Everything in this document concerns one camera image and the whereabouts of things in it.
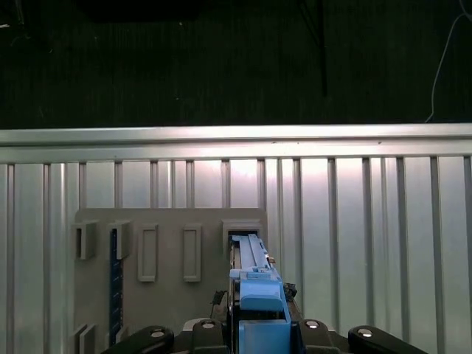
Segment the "dark background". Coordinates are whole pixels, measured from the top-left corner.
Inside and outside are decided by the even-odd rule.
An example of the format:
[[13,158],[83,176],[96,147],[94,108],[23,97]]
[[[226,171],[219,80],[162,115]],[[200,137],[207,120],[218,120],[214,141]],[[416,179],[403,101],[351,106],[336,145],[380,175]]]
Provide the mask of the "dark background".
[[[296,0],[74,1],[24,0],[28,34],[0,29],[0,128],[424,122],[461,12],[457,0],[324,0],[323,97]],[[148,22],[91,20],[132,4]],[[432,122],[472,121],[466,18],[435,103]]]

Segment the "white cable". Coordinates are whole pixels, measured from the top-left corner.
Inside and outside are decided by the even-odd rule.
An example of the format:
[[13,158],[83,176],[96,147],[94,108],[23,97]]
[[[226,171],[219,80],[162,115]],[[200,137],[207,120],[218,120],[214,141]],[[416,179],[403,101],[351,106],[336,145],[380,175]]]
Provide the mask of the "white cable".
[[469,19],[469,21],[472,21],[472,14],[468,13],[468,12],[465,10],[465,6],[464,6],[463,0],[459,0],[459,3],[460,3],[460,7],[462,8],[462,12],[464,13],[464,15],[467,16],[467,18]]
[[451,29],[449,30],[448,40],[445,42],[444,50],[442,51],[442,57],[441,57],[441,60],[440,60],[440,64],[437,67],[436,76],[434,77],[433,89],[431,90],[431,114],[426,119],[425,123],[429,122],[434,116],[434,93],[436,91],[437,78],[440,76],[441,68],[443,67],[444,57],[445,57],[446,52],[448,51],[449,42],[451,41],[452,32],[454,31],[456,23],[463,16],[465,16],[466,18],[468,18],[468,20],[470,22],[472,22],[472,14],[465,11],[464,3],[462,2],[462,0],[459,0],[459,3],[460,3],[460,7],[462,8],[462,13],[456,17],[456,19],[452,23]]

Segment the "silver screw head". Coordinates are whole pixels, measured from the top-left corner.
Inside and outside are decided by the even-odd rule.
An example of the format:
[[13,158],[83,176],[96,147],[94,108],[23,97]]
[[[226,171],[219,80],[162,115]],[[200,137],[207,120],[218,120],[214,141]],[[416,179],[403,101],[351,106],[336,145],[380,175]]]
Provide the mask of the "silver screw head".
[[360,330],[357,331],[361,336],[370,338],[372,337],[372,332],[366,328],[361,328]]
[[202,324],[202,327],[203,328],[206,328],[207,330],[210,329],[210,328],[213,328],[215,326],[215,324],[213,324],[213,322],[205,322]]
[[315,330],[316,328],[319,327],[319,324],[318,322],[316,321],[306,321],[305,323],[309,328],[311,328],[312,330]]
[[150,334],[150,336],[154,338],[159,338],[159,337],[162,337],[163,335],[164,335],[164,332],[162,332],[161,330],[155,330],[154,332]]

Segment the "blue plastic part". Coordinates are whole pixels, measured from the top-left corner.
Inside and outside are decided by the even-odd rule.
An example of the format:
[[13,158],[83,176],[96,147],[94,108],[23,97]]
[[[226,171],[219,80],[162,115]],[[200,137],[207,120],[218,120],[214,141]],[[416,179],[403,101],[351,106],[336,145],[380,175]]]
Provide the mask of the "blue plastic part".
[[109,346],[117,342],[117,334],[123,327],[123,267],[117,258],[117,231],[110,233],[110,308],[109,308]]
[[241,269],[232,269],[229,276],[240,281],[241,310],[282,311],[285,301],[280,291],[280,276],[267,261],[267,251],[257,235],[232,236],[239,243]]
[[229,276],[240,283],[240,309],[282,312],[284,319],[239,321],[239,354],[289,354],[291,319],[282,278],[267,261],[267,251],[256,235],[232,236],[240,247],[241,269]]

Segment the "metal fence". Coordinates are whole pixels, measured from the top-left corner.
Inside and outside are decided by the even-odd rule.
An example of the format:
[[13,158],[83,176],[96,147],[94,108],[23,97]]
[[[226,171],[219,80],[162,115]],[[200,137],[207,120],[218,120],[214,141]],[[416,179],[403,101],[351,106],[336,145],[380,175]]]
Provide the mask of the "metal fence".
[[82,207],[263,208],[306,316],[472,353],[470,155],[472,125],[0,131],[0,353],[66,353]]

